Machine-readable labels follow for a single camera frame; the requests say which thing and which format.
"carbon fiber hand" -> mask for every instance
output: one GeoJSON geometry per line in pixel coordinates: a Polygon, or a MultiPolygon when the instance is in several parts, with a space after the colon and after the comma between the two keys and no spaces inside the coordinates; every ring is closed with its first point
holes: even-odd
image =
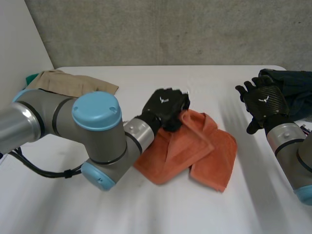
{"type": "Polygon", "coordinates": [[[247,111],[253,116],[247,127],[249,134],[254,134],[257,130],[262,129],[267,119],[274,115],[286,117],[289,115],[286,100],[270,77],[256,77],[252,81],[255,86],[249,81],[244,82],[247,91],[243,86],[235,87],[240,93],[240,100],[245,103],[247,111]]]}

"gray robotic arm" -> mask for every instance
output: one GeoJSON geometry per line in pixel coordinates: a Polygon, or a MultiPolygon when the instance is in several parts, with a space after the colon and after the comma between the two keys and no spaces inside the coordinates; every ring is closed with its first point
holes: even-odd
{"type": "Polygon", "coordinates": [[[276,159],[300,201],[312,205],[312,134],[295,123],[284,123],[267,134],[276,159]]]}
{"type": "Polygon", "coordinates": [[[312,205],[312,134],[306,135],[289,120],[289,108],[281,91],[267,76],[237,86],[241,101],[253,119],[247,133],[265,129],[268,143],[301,202],[312,205]]]}
{"type": "Polygon", "coordinates": [[[82,174],[101,190],[109,190],[153,142],[160,127],[168,131],[180,127],[178,115],[189,104],[188,95],[179,90],[157,90],[142,114],[123,126],[119,103],[111,94],[71,98],[25,90],[0,111],[0,153],[47,134],[82,143],[89,155],[82,174]]]}

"white table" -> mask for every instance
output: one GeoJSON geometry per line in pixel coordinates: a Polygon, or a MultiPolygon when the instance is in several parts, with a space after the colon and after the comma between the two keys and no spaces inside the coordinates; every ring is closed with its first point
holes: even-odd
{"type": "MultiPolygon", "coordinates": [[[[123,120],[139,114],[155,89],[189,91],[191,108],[209,114],[238,143],[224,193],[189,179],[185,170],[157,186],[131,168],[107,193],[82,175],[43,178],[8,156],[0,165],[1,234],[310,234],[312,207],[300,203],[265,139],[246,133],[251,116],[234,89],[277,66],[64,67],[120,86],[123,120]]],[[[22,147],[36,165],[52,171],[87,159],[78,143],[46,136],[22,147]]]]}

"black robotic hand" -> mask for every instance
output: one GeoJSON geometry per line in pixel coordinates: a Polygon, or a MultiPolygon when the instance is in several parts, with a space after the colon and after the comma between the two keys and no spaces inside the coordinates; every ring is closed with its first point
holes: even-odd
{"type": "Polygon", "coordinates": [[[142,115],[136,117],[148,123],[154,133],[160,127],[169,132],[180,128],[179,120],[181,111],[189,109],[190,100],[188,94],[180,90],[158,89],[145,104],[142,115]]]}
{"type": "Polygon", "coordinates": [[[240,93],[240,100],[245,103],[247,111],[253,116],[247,127],[248,134],[254,134],[272,122],[275,126],[280,122],[284,123],[289,116],[286,100],[270,77],[256,77],[252,81],[255,86],[249,81],[244,82],[247,90],[240,85],[235,87],[240,93]]]}

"blue end cap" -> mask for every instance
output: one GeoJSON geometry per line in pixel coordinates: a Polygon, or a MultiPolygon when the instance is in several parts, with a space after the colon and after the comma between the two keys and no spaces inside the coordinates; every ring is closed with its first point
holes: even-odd
{"type": "Polygon", "coordinates": [[[19,99],[20,96],[22,96],[24,93],[27,93],[27,92],[33,91],[33,90],[40,90],[40,89],[23,89],[23,90],[19,91],[18,94],[16,94],[16,96],[13,98],[12,102],[16,102],[17,99],[19,99]]]}
{"type": "Polygon", "coordinates": [[[104,172],[88,162],[84,162],[81,166],[81,173],[93,185],[97,186],[102,191],[108,191],[115,186],[115,182],[110,179],[104,172]]]}
{"type": "Polygon", "coordinates": [[[79,97],[72,108],[73,119],[90,131],[109,130],[121,121],[121,109],[114,95],[93,92],[79,97]]]}
{"type": "Polygon", "coordinates": [[[294,193],[303,204],[312,206],[312,185],[307,185],[299,189],[295,189],[294,193]]]}

